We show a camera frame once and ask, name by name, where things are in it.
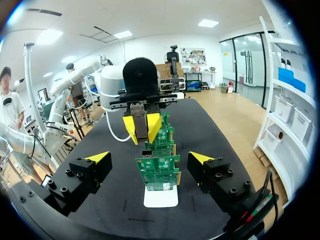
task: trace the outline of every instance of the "black table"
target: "black table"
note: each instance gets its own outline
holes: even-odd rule
[[[123,110],[109,113],[110,124],[119,138],[126,138]],[[85,136],[62,165],[76,157],[111,152],[113,169],[98,192],[90,194],[77,212],[68,216],[90,228],[120,236],[138,238],[209,239],[222,233],[230,218],[208,194],[203,194],[187,170],[188,152],[224,157],[235,174],[250,177],[229,142],[206,111],[193,99],[179,100],[162,112],[170,112],[173,139],[181,160],[178,186],[179,204],[170,208],[144,207],[145,185],[135,158],[141,157],[144,144],[115,140],[106,117]]]

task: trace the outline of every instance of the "blue container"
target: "blue container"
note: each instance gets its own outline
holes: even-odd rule
[[[289,69],[278,67],[278,78],[286,84],[294,84],[294,72]]]
[[[306,84],[296,78],[293,79],[293,86],[301,92],[306,92]]]

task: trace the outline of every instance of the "circuit board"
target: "circuit board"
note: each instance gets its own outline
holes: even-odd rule
[[[172,190],[174,185],[180,183],[181,172],[175,168],[175,163],[180,162],[180,156],[176,155],[174,128],[168,122],[169,117],[168,112],[161,114],[161,128],[153,143],[144,143],[148,155],[136,158],[148,191]]]
[[[149,191],[172,190],[180,181],[180,156],[136,158],[142,179]]]

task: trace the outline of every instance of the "man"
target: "man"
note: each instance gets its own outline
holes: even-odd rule
[[[69,63],[67,66],[66,66],[66,70],[71,73],[75,70],[75,66],[73,63]],[[79,107],[79,106],[82,106],[84,103],[81,102],[80,100],[83,100],[85,97],[84,97],[84,90],[83,90],[83,87],[82,87],[82,83],[81,81],[76,83],[75,85],[73,85],[71,87],[71,98],[72,98],[72,101],[74,103],[74,106],[76,107]],[[89,110],[88,108],[86,108],[85,110],[80,108],[80,116],[82,118],[81,120],[81,126],[84,126],[84,125],[88,125],[91,123],[91,120],[90,120],[90,115],[89,115]]]
[[[0,86],[2,88],[0,98],[0,121],[20,133],[28,134],[25,128],[22,127],[25,118],[25,107],[19,94],[10,90],[10,81],[11,69],[6,66],[3,68],[0,75]],[[25,174],[31,175],[38,184],[42,183],[40,176],[36,172],[27,154],[13,151],[11,156]]]

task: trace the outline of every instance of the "glass wall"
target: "glass wall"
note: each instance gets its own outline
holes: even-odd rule
[[[237,62],[237,93],[262,105],[265,87],[265,58],[260,34],[234,39]]]
[[[269,33],[276,38],[276,33]],[[222,59],[222,82],[234,83],[234,91],[252,102],[267,108],[270,90],[270,60],[266,36],[263,32],[243,35],[220,42]],[[278,76],[281,50],[272,45],[274,78]],[[273,89],[273,96],[281,89]],[[270,111],[275,109],[272,103]]]
[[[232,40],[220,43],[222,58],[222,82],[228,84],[229,81],[236,81],[235,52]]]

